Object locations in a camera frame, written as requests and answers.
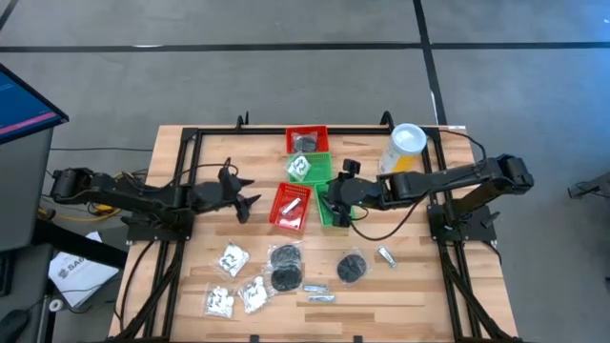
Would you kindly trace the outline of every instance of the white paper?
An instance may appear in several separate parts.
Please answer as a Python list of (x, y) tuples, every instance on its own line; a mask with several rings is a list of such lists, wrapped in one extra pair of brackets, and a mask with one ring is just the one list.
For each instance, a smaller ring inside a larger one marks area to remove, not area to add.
[[(89, 233), (87, 238), (98, 242), (102, 241), (98, 232)], [(55, 284), (57, 290), (63, 293), (70, 306), (78, 308), (89, 299), (102, 284), (108, 281), (117, 272), (117, 268), (108, 267), (91, 262), (83, 257), (60, 252), (51, 261), (49, 279)]]

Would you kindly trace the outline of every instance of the monitor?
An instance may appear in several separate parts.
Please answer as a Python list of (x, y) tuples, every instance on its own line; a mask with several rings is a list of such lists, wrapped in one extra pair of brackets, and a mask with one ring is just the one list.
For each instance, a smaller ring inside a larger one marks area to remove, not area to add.
[(0, 144), (68, 120), (65, 113), (0, 64)]

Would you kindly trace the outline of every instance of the silver metal piece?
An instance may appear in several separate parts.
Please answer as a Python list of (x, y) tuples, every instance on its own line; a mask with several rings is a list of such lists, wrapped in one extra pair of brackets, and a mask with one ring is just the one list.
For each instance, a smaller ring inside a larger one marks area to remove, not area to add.
[(293, 202), (290, 203), (290, 205), (288, 205), (288, 207), (286, 207), (286, 209), (284, 209), (284, 211), (282, 211), (282, 214), (283, 215), (288, 214), (288, 212), (292, 211), (296, 207), (296, 205), (298, 205), (300, 202), (301, 202), (300, 198), (293, 200)]
[(398, 266), (397, 262), (394, 260), (394, 258), (390, 254), (390, 251), (388, 250), (388, 248), (386, 248), (384, 246), (379, 246), (379, 248), (377, 248), (377, 251), (381, 254), (381, 256), (383, 256), (383, 258), (385, 258), (386, 261), (388, 261), (388, 263), (390, 264), (390, 267), (396, 268)]
[(252, 283), (239, 290), (239, 296), (244, 301), (246, 313), (256, 312), (269, 301), (269, 296), (263, 285), (263, 277), (257, 276)]
[(309, 301), (313, 302), (335, 302), (335, 296), (332, 294), (310, 294)]
[(241, 250), (233, 243), (229, 243), (227, 249), (218, 260), (220, 268), (227, 271), (232, 277), (236, 277), (237, 273), (250, 259), (250, 254)]
[(205, 314), (231, 318), (233, 316), (234, 302), (235, 300), (230, 296), (229, 290), (222, 287), (216, 287), (210, 292), (206, 299)]
[(303, 285), (305, 292), (327, 292), (328, 285)]

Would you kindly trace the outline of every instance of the gray floor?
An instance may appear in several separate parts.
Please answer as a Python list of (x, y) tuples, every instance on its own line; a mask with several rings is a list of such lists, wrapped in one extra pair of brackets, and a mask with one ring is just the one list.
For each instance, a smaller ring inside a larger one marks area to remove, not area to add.
[[(610, 40), (610, 5), (601, 0), (423, 3), (434, 43)], [(406, 0), (20, 0), (0, 46), (416, 42), (414, 13)], [(610, 171), (609, 58), (610, 50), (435, 51), (449, 123), (466, 125), (490, 155), (522, 156), (536, 177), (524, 197), (493, 204), (528, 340), (610, 336), (607, 204), (565, 191)], [(55, 147), (150, 148), (160, 124), (233, 123), (245, 111), (255, 123), (373, 123), (385, 110), (397, 122), (436, 123), (420, 50), (0, 53), (0, 62), (71, 116)], [(49, 169), (136, 170), (149, 158), (55, 151)], [(62, 224), (124, 242), (115, 221)], [(99, 293), (87, 314), (60, 313), (54, 341), (102, 339), (116, 288)]]

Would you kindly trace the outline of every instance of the green basket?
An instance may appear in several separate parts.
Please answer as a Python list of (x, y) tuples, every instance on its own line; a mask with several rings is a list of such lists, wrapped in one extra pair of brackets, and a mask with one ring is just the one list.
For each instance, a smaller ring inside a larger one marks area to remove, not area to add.
[[(315, 201), (317, 201), (317, 211), (320, 213), (320, 221), (322, 222), (322, 226), (333, 226), (333, 214), (322, 204), (320, 200), (319, 194), (321, 192), (328, 191), (328, 184), (315, 184), (314, 192), (315, 192)], [(356, 218), (356, 212), (354, 212), (354, 207), (350, 211), (350, 215), (352, 219)]]
[(303, 181), (298, 181), (292, 175), (288, 175), (288, 182), (313, 187), (315, 184), (333, 179), (333, 164), (331, 162), (331, 155), (328, 152), (312, 152), (305, 153), (304, 155), (312, 165), (312, 169), (307, 173)]

